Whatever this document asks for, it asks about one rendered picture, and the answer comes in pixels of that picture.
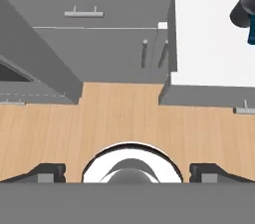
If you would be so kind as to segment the wide grey cupboard door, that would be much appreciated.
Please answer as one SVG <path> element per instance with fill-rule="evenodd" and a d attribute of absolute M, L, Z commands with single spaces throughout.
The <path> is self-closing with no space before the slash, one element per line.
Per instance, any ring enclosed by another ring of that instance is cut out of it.
<path fill-rule="evenodd" d="M 36 32 L 81 81 L 150 84 L 153 30 L 36 28 Z M 144 39 L 147 50 L 142 68 Z"/>

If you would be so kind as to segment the open drawer with white inside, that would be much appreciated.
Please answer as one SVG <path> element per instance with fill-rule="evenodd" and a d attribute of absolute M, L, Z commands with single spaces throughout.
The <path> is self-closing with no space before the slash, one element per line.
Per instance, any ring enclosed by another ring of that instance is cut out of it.
<path fill-rule="evenodd" d="M 230 20 L 239 0 L 175 0 L 171 62 L 159 102 L 168 106 L 255 109 L 255 45 Z"/>

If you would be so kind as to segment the grey protruding cupboard unit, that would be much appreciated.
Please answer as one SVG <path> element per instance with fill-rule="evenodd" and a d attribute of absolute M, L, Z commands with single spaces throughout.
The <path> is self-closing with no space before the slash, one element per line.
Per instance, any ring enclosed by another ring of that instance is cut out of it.
<path fill-rule="evenodd" d="M 57 18 L 43 0 L 0 0 L 0 103 L 79 102 L 83 83 L 43 38 Z"/>

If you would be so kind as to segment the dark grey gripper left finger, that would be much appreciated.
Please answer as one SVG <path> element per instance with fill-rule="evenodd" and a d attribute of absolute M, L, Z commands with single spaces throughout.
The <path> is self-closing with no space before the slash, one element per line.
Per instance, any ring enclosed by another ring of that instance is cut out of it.
<path fill-rule="evenodd" d="M 40 163 L 27 173 L 4 180 L 4 183 L 65 183 L 65 163 Z"/>

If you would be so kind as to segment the grey drawer front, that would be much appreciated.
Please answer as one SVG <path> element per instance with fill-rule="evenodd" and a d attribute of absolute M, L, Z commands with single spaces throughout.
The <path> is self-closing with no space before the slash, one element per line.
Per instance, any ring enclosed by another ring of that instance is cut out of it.
<path fill-rule="evenodd" d="M 32 27 L 155 28 L 167 20 L 170 0 L 4 0 Z M 103 18 L 66 18 L 65 11 L 93 11 Z"/>

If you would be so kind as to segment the white and black round object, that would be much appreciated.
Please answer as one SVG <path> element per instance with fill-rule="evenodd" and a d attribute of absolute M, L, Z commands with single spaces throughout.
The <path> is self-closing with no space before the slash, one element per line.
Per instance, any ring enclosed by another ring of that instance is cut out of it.
<path fill-rule="evenodd" d="M 83 183 L 150 184 L 182 183 L 177 165 L 158 148 L 126 141 L 98 152 L 86 165 Z"/>

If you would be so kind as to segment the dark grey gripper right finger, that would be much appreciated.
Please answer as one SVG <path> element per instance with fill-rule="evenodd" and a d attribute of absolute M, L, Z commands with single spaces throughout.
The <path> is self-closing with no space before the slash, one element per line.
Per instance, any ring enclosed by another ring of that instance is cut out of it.
<path fill-rule="evenodd" d="M 250 182 L 248 178 L 226 172 L 215 163 L 191 163 L 189 172 L 189 181 L 196 183 Z"/>

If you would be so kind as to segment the narrow grey cupboard door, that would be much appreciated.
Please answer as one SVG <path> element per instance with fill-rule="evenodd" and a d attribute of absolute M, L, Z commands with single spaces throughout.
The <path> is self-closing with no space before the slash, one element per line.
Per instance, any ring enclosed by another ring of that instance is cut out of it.
<path fill-rule="evenodd" d="M 151 47 L 149 64 L 148 64 L 148 81 L 151 84 L 162 84 L 167 75 L 167 55 L 161 68 L 158 68 L 158 61 L 161 56 L 164 43 L 167 39 L 167 31 L 159 30 L 155 31 L 153 44 Z"/>

